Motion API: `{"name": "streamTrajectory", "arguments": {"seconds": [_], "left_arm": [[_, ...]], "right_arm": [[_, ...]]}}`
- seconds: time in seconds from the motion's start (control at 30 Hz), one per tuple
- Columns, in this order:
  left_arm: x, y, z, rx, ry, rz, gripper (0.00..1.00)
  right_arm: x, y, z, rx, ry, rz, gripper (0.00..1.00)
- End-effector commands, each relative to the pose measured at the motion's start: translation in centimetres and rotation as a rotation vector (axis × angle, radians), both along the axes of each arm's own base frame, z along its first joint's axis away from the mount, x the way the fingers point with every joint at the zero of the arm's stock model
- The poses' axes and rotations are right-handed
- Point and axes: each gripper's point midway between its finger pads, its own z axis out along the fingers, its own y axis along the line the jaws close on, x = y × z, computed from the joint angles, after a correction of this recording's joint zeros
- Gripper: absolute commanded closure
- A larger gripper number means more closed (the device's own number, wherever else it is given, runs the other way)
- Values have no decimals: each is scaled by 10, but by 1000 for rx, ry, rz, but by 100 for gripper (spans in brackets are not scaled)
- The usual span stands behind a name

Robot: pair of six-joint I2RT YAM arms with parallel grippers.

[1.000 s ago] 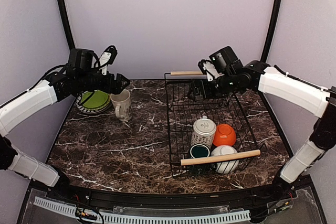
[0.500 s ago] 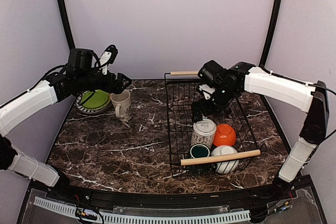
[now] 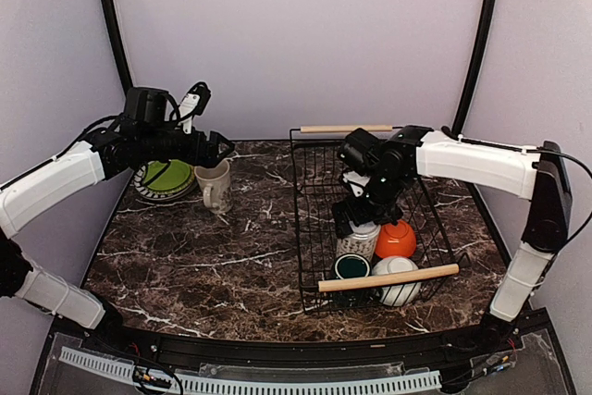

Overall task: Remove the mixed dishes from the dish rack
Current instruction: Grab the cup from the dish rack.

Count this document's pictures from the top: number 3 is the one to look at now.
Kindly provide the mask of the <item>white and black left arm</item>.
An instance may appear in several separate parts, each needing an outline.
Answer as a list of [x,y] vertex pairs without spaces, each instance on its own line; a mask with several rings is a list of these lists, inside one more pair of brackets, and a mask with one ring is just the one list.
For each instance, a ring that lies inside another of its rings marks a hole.
[[155,87],[132,87],[123,109],[100,117],[57,154],[1,185],[1,296],[93,331],[111,354],[130,347],[130,333],[111,303],[41,264],[19,243],[21,233],[87,190],[158,162],[217,167],[234,144],[217,131],[195,128],[212,92],[193,84],[180,101]]

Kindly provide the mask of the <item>white mug with grey pattern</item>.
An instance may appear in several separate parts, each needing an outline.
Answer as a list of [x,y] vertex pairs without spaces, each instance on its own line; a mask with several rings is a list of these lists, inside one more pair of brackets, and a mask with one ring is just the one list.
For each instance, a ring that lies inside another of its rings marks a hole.
[[215,215],[227,213],[232,207],[229,161],[224,159],[212,168],[195,167],[194,174],[205,208]]

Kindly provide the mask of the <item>green leaf-shaped dish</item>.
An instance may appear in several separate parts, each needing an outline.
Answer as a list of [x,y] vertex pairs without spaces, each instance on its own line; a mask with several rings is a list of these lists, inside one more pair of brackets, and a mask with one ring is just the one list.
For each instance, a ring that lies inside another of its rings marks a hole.
[[153,191],[174,191],[190,182],[191,168],[179,160],[151,162],[142,174],[140,184]]

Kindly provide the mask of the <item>white cup with black characters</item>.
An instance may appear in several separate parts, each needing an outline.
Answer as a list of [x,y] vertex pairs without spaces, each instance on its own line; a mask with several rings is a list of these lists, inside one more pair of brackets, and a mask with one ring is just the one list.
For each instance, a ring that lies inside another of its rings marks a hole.
[[350,223],[352,233],[343,239],[338,239],[336,257],[343,254],[355,253],[371,262],[376,249],[380,226],[372,222],[356,226]]

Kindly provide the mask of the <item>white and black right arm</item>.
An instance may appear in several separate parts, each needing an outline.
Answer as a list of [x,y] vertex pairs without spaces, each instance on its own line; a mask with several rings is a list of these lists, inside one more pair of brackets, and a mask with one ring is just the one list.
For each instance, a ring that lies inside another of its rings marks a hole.
[[447,127],[409,125],[388,139],[356,128],[337,157],[355,176],[352,191],[332,206],[341,239],[366,223],[398,222],[402,191],[422,178],[462,183],[472,196],[486,188],[529,202],[519,246],[487,310],[490,317],[472,333],[479,351],[494,351],[508,336],[506,323],[520,314],[569,242],[573,197],[560,146],[505,145],[454,135]]

